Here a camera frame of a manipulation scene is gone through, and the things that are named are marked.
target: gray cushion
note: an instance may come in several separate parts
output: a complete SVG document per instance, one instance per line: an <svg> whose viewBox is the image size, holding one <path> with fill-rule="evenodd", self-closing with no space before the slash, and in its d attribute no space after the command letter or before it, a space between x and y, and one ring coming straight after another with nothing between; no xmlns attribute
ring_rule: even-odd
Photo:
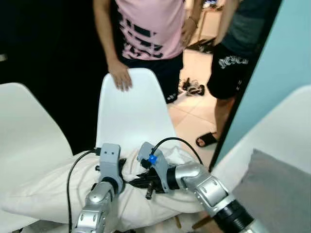
<svg viewBox="0 0 311 233"><path fill-rule="evenodd" d="M271 233L311 233L310 174L255 149L233 194Z"/></svg>

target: shoe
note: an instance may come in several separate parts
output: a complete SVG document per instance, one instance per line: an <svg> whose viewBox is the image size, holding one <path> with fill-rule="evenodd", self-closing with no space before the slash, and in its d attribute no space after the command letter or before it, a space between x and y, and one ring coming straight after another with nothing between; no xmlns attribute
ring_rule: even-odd
<svg viewBox="0 0 311 233"><path fill-rule="evenodd" d="M186 81L182 84L182 89L187 91L187 89L190 87L190 78L187 78Z"/></svg>
<svg viewBox="0 0 311 233"><path fill-rule="evenodd" d="M200 85L197 80L193 80L190 83L190 86L187 89L187 95L192 96L194 94L198 94L200 96L203 96L205 93L205 86Z"/></svg>

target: white pillow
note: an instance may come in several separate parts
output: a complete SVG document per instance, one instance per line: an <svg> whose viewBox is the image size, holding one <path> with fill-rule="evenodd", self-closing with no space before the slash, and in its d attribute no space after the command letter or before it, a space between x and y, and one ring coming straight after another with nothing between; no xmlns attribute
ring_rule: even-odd
<svg viewBox="0 0 311 233"><path fill-rule="evenodd" d="M193 158L181 149L173 148L166 151L165 157L170 163L184 164L193 161ZM138 150L135 150L129 154L123 167L123 178L127 181L143 172L143 168L136 160L137 153ZM44 177L38 177L8 193L2 200L2 209L36 219L68 223L66 179L77 157L68 159ZM84 206L85 197L92 185L98 181L99 172L95 171L98 163L98 156L94 154L86 156L72 172L70 199L73 221L77 219ZM105 232L151 226L179 213L195 213L202 210L194 195L187 191L176 190L170 195L154 194L152 200L147 200L145 194L145 189L134 188L127 184L118 201L113 204Z"/></svg>

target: person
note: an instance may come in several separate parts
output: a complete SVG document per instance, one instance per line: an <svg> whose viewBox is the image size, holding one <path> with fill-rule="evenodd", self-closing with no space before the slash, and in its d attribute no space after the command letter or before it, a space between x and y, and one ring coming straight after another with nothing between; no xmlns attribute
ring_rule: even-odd
<svg viewBox="0 0 311 233"><path fill-rule="evenodd" d="M196 139L199 147L216 143L256 51L270 0L226 0L214 41L211 76L207 87L216 101L216 132Z"/></svg>
<svg viewBox="0 0 311 233"><path fill-rule="evenodd" d="M93 0L96 29L104 48L108 71L121 91L132 87L128 68L151 69L167 103L177 99L185 48L197 28L202 0L194 0L185 19L184 0L116 0L124 37L122 55L116 53L110 19L111 0Z"/></svg>

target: black sandal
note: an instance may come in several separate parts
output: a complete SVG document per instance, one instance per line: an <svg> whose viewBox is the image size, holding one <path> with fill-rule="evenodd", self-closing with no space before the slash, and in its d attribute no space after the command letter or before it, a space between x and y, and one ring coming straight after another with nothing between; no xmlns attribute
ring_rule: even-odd
<svg viewBox="0 0 311 233"><path fill-rule="evenodd" d="M213 134L214 133L207 133L205 135L202 135L195 140L195 143L198 145L198 147L207 147L213 143L216 143L217 139L214 138ZM202 141L204 141L204 146L200 146L198 139L201 139Z"/></svg>

